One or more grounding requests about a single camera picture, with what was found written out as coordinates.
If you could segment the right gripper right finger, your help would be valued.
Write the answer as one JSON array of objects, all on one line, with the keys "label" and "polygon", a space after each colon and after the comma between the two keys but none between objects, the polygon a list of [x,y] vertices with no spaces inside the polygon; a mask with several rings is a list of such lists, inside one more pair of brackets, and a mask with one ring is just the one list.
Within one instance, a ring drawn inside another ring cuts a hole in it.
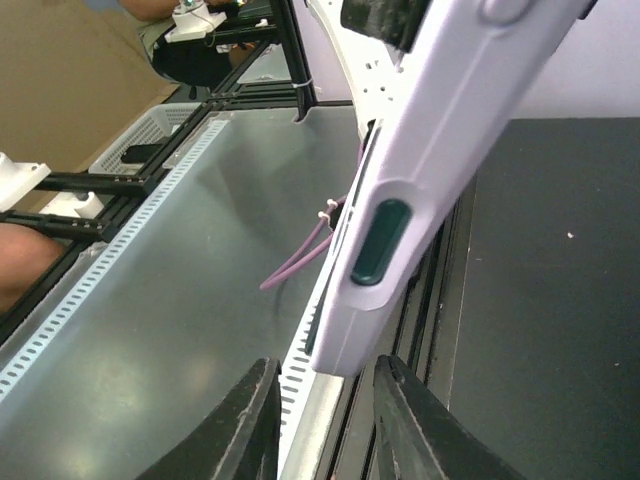
[{"label": "right gripper right finger", "polygon": [[521,479],[435,397],[398,357],[374,368],[374,414],[382,479]]}]

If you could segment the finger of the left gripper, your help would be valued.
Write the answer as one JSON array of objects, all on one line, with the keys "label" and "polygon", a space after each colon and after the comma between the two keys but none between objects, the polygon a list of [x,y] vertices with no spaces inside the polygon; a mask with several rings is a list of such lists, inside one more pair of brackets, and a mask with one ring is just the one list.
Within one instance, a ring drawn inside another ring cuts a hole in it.
[{"label": "finger of the left gripper", "polygon": [[409,53],[430,0],[344,0],[341,26]]}]

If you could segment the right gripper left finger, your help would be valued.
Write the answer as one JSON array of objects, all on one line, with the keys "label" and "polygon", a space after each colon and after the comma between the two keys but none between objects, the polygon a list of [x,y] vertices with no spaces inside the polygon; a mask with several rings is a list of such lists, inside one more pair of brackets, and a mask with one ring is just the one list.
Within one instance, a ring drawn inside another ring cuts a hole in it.
[{"label": "right gripper left finger", "polygon": [[143,480],[278,478],[280,362],[260,358],[204,420],[142,472]]}]

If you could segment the lavender cased phone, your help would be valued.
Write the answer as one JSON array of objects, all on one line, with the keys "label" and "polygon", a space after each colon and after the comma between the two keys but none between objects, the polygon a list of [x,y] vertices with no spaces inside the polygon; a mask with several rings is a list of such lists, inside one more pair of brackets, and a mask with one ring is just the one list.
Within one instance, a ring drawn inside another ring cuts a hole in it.
[{"label": "lavender cased phone", "polygon": [[326,259],[314,371],[367,363],[443,220],[589,1],[433,1],[373,129]]}]

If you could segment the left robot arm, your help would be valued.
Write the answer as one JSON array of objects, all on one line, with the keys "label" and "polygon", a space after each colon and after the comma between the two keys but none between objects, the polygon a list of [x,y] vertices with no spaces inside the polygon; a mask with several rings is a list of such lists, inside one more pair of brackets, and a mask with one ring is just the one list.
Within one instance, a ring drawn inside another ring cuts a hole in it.
[{"label": "left robot arm", "polygon": [[343,28],[340,1],[296,1],[294,7],[317,98],[351,102],[363,137],[368,123],[384,118],[399,99],[397,88],[413,61]]}]

